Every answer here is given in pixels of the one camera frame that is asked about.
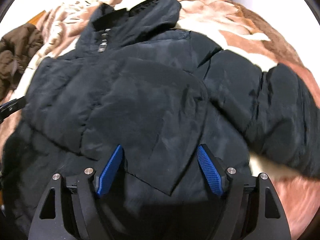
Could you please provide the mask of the brown puffer jacket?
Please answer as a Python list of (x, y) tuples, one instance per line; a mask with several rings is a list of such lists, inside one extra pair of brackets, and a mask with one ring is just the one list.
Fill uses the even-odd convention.
[(41, 32), (26, 23), (1, 38), (1, 99), (17, 85), (29, 62), (43, 46)]

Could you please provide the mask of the wooden headboard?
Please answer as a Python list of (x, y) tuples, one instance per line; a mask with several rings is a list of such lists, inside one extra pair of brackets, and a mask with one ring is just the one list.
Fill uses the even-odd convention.
[(33, 25), (37, 25), (37, 23), (39, 22), (39, 20), (41, 19), (41, 17), (42, 17), (43, 15), (45, 15), (45, 14), (46, 14), (46, 11), (44, 10), (44, 11), (40, 12), (39, 14), (37, 14), (36, 16), (34, 16), (33, 18), (31, 18), (31, 19), (28, 21), (28, 23), (33, 24)]

